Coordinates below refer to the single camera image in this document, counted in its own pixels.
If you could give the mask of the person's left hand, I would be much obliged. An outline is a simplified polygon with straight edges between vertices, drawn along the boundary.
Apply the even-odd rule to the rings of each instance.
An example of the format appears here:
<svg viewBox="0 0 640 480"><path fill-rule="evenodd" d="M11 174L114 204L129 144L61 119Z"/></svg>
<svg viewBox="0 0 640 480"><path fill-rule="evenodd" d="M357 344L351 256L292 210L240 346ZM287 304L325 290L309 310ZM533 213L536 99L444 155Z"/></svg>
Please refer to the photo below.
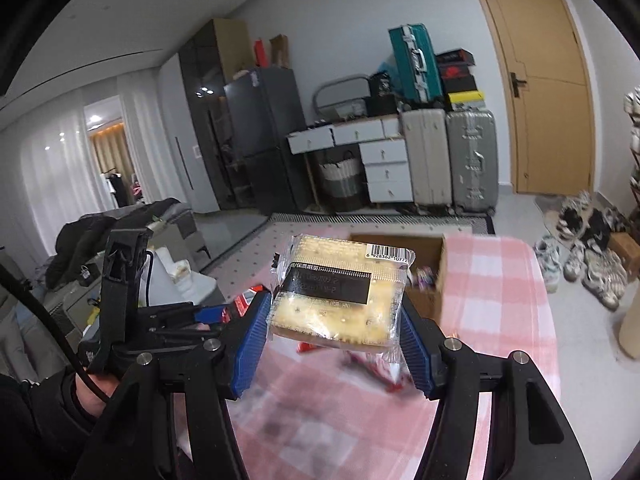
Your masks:
<svg viewBox="0 0 640 480"><path fill-rule="evenodd" d="M89 377L96 386L109 398L119 386L119 380L112 375L93 375ZM99 398L81 379L75 376L76 396L81 407L91 416L100 417L106 407L106 403Z"/></svg>

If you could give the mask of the black left sleeve forearm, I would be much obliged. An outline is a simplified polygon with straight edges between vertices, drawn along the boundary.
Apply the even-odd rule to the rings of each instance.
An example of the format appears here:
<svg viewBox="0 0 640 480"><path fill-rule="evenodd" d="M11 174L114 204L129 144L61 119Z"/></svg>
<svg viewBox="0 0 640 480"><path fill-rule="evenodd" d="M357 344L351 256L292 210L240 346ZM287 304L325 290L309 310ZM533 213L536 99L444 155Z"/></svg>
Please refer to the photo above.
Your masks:
<svg viewBox="0 0 640 480"><path fill-rule="evenodd" d="M156 479L124 441L98 445L100 417L76 396L72 368L39 384L1 377L1 477L3 479Z"/></svg>

